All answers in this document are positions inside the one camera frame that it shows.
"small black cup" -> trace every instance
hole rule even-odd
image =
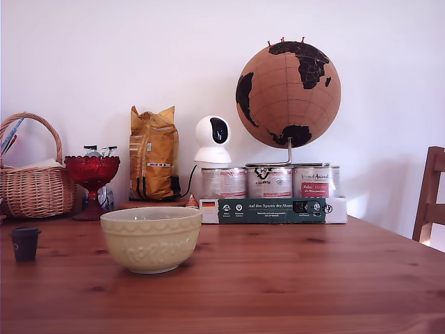
[[[38,228],[15,228],[10,236],[13,238],[15,260],[17,262],[34,261],[37,252]]]

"wooden chair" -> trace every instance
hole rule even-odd
[[[445,225],[445,204],[437,204],[440,175],[445,172],[445,150],[437,146],[428,148],[425,173],[417,207],[412,239],[429,245],[433,223]]]

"pet food can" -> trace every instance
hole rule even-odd
[[[245,198],[245,168],[202,168],[202,198]]]
[[[293,195],[302,198],[339,197],[340,167],[294,168]]]
[[[249,198],[292,198],[292,167],[248,167]]]

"cork globe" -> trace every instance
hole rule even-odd
[[[340,79],[332,61],[302,42],[262,49],[244,67],[236,108],[244,127],[275,148],[306,145],[325,133],[340,107]]]

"white wall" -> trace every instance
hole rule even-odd
[[[445,1],[1,2],[1,119],[37,113],[57,129],[64,154],[118,145],[111,182],[127,197],[129,112],[176,106],[181,185],[209,114],[233,130],[234,165],[285,159],[238,119],[244,65],[282,36],[323,50],[342,84],[337,119],[299,162],[341,166],[348,212],[410,237],[426,150],[445,145]],[[26,121],[5,157],[22,166],[55,156],[50,135]],[[199,193],[197,182],[193,191]]]

